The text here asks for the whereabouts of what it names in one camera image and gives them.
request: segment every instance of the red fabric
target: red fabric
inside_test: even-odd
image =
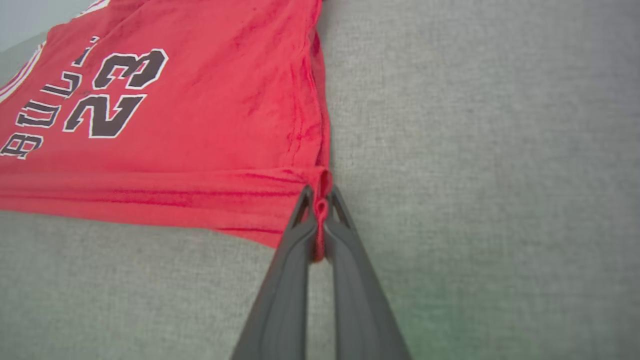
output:
[[[28,74],[0,89],[0,208],[204,227],[271,247],[306,184],[326,216],[320,0],[103,0],[93,8],[53,28]],[[109,67],[112,58],[162,53],[156,79],[152,60],[129,73]],[[70,96],[42,90],[71,90],[63,72],[81,75]],[[116,107],[126,101],[137,105]],[[53,113],[37,104],[60,108],[47,123]],[[119,112],[131,116],[115,133]]]

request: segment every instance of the gray tablecloth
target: gray tablecloth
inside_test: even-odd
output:
[[[414,357],[638,359],[640,3],[327,0],[319,28],[335,181]],[[0,228],[2,359],[227,358],[273,253]],[[330,359],[331,268],[311,280],[309,358]]]

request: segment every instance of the gray background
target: gray background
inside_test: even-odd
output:
[[[640,357],[640,3],[323,11],[335,181],[414,357]],[[273,254],[198,229],[0,228],[3,359],[225,359]],[[331,268],[311,277],[309,358],[330,359]]]

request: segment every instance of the red jersey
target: red jersey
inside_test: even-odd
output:
[[[101,0],[51,29],[0,88],[0,208],[276,246],[330,187],[320,7]]]

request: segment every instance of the red shirt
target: red shirt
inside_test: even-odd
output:
[[[330,187],[320,8],[102,0],[51,29],[0,89],[0,208],[276,246]]]

